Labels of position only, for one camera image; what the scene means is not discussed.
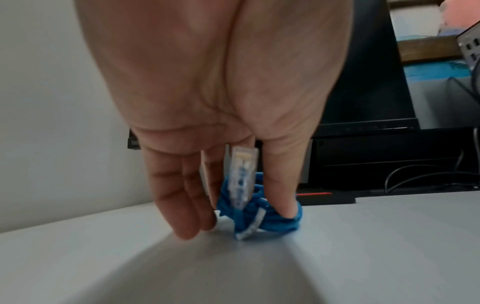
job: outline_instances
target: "clear plastic connector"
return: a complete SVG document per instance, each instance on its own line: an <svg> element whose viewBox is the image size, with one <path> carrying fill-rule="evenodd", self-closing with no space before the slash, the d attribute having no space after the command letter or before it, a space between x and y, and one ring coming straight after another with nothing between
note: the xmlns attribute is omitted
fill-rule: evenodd
<svg viewBox="0 0 480 304"><path fill-rule="evenodd" d="M251 200L259 150L257 148L233 147L231 152L228 190L235 209L243 210Z"/></svg>

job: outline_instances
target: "hand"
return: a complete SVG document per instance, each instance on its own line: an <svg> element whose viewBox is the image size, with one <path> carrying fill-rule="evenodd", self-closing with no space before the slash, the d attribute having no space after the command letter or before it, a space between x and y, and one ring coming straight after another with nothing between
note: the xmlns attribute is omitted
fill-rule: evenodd
<svg viewBox="0 0 480 304"><path fill-rule="evenodd" d="M266 198L282 216L296 215L308 142L346 57L350 0L77 0L76 7L177 236L214 227L226 144L253 146L255 138L263 140Z"/></svg>

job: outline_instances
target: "table surface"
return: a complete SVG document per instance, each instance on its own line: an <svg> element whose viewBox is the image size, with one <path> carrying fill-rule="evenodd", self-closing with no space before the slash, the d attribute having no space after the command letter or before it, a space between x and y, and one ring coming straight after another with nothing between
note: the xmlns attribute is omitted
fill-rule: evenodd
<svg viewBox="0 0 480 304"><path fill-rule="evenodd" d="M301 229L177 240L153 204L0 234L0 303L478 303L480 192L309 206Z"/></svg>

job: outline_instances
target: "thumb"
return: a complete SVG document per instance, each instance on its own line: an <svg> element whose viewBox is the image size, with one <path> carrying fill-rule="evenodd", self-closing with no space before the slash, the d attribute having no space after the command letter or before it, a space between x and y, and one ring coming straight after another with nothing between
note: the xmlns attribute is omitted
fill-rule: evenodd
<svg viewBox="0 0 480 304"><path fill-rule="evenodd" d="M295 192L310 137L288 136L263 142L263 188L270 205L283 217L298 213Z"/></svg>

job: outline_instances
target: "blue cable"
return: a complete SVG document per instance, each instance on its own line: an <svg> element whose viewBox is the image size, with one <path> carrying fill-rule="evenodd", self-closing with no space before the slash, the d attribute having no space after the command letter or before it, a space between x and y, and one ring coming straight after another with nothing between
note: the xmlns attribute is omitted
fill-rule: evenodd
<svg viewBox="0 0 480 304"><path fill-rule="evenodd" d="M228 216L235 222L235 233L245 231L250 224L255 220L255 217L260 208L266 211L263 221L259 228L280 233L288 233L297 230L300 226L302 218L302 206L298 204L298 214L294 218L284 218L280 216L275 209L265 199L264 187L259 184L264 180L264 174L257 172L255 174L255 187L253 196L243 210L238 210L232 207L230 202L230 195L228 190L229 177L225 178L220 191L220 197L217 202L217 209L220 211L220 216Z"/></svg>

